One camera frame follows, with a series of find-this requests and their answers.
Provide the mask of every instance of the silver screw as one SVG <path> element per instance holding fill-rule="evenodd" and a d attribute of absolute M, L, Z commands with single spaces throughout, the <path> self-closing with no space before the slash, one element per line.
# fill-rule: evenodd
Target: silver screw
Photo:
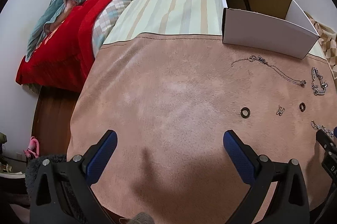
<path fill-rule="evenodd" d="M 266 156 L 266 155 L 264 155 L 264 154 L 261 155 L 259 158 L 260 158 L 260 160 L 261 160 L 262 162 L 267 162 L 268 159 L 269 159 L 268 156 Z"/>
<path fill-rule="evenodd" d="M 295 158 L 293 158 L 293 159 L 292 159 L 292 164 L 293 164 L 293 165 L 298 165 L 298 160 L 295 159 Z"/>
<path fill-rule="evenodd" d="M 45 159 L 42 161 L 43 166 L 47 166 L 50 163 L 49 159 Z"/>
<path fill-rule="evenodd" d="M 75 162 L 78 162 L 78 161 L 80 161 L 81 159 L 82 159 L 82 156 L 79 155 L 79 154 L 75 155 L 75 156 L 72 158 L 72 160 L 75 161 Z"/>

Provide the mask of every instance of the wooden floor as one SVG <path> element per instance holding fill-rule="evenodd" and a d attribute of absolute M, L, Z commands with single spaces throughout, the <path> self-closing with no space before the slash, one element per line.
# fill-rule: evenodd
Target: wooden floor
<path fill-rule="evenodd" d="M 32 135 L 40 142 L 40 154 L 65 154 L 70 141 L 70 118 L 79 94 L 43 87 L 35 111 Z"/>

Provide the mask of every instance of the brown plush blanket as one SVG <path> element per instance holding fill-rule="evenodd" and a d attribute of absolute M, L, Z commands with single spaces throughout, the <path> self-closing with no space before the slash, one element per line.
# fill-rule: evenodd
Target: brown plush blanket
<path fill-rule="evenodd" d="M 256 61 L 230 66 L 251 54 L 306 86 Z M 329 84 L 324 96 L 311 89 L 313 66 Z M 240 116 L 242 107 L 250 108 L 249 118 Z M 124 217 L 146 211 L 157 224 L 224 223 L 249 188 L 222 144 L 232 129 L 257 154 L 279 162 L 297 158 L 314 208 L 331 180 L 310 122 L 334 128 L 336 112 L 331 72 L 318 57 L 226 45 L 220 36 L 140 34 L 100 49 L 72 116 L 68 159 L 113 129 L 117 149 L 92 185 L 103 206 Z"/>

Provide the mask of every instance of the thin chain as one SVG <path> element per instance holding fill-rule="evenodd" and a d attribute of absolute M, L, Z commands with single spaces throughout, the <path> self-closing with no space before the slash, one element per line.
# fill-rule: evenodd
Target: thin chain
<path fill-rule="evenodd" d="M 311 126 L 314 128 L 314 130 L 322 130 L 325 132 L 329 137 L 333 138 L 334 137 L 334 131 L 331 131 L 329 129 L 326 129 L 323 125 L 319 126 L 317 125 L 313 120 L 311 120 Z"/>
<path fill-rule="evenodd" d="M 320 85 L 322 90 L 318 90 L 318 85 L 315 85 L 315 76 L 317 76 L 318 80 L 320 81 Z M 323 82 L 323 76 L 318 73 L 318 70 L 315 67 L 311 69 L 311 77 L 312 77 L 312 84 L 311 88 L 314 90 L 314 95 L 324 95 L 327 88 L 327 83 Z"/>
<path fill-rule="evenodd" d="M 234 63 L 236 63 L 236 62 L 238 62 L 238 61 L 242 61 L 242 60 L 249 60 L 250 62 L 253 62 L 253 61 L 259 61 L 260 63 L 265 64 L 265 65 L 267 65 L 268 67 L 272 68 L 272 69 L 273 69 L 275 72 L 277 72 L 280 76 L 282 76 L 284 79 L 288 80 L 288 81 L 291 82 L 291 83 L 294 83 L 294 84 L 296 84 L 296 85 L 298 85 L 298 86 L 302 86 L 302 87 L 304 87 L 305 84 L 306 84 L 305 80 L 295 80 L 295 79 L 291 78 L 290 76 L 287 76 L 284 72 L 282 72 L 282 71 L 281 71 L 278 67 L 276 67 L 275 65 L 269 65 L 268 62 L 267 62 L 264 58 L 262 58 L 262 57 L 260 57 L 260 56 L 256 57 L 256 56 L 254 56 L 254 55 L 251 55 L 251 56 L 248 57 L 248 58 L 243 58 L 243 59 L 238 59 L 238 60 L 236 60 L 236 61 L 233 61 L 233 62 L 231 63 L 232 68 L 234 68 L 234 66 L 233 66 Z"/>

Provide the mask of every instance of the wall socket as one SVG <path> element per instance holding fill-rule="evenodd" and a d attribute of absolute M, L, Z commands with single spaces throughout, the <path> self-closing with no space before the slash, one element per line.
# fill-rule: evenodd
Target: wall socket
<path fill-rule="evenodd" d="M 22 160 L 22 153 L 16 153 L 16 159 Z"/>

